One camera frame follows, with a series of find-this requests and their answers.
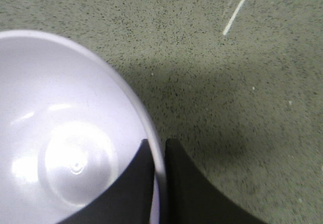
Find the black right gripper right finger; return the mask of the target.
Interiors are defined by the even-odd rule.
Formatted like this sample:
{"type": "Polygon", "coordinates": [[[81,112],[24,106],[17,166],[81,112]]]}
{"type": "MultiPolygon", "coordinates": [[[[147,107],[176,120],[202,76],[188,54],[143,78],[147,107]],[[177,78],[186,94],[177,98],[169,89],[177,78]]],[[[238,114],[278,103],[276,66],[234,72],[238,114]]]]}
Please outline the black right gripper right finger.
{"type": "Polygon", "coordinates": [[[167,139],[169,223],[264,223],[214,187],[180,141],[167,139]]]}

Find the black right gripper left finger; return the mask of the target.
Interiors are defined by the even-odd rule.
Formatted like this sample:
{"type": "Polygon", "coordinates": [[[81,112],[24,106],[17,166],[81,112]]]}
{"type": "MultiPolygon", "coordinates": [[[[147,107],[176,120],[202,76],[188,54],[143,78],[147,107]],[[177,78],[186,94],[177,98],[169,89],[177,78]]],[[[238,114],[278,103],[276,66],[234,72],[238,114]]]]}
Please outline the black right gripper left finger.
{"type": "Polygon", "coordinates": [[[154,163],[147,139],[116,181],[99,197],[61,223],[149,223],[154,163]]]}

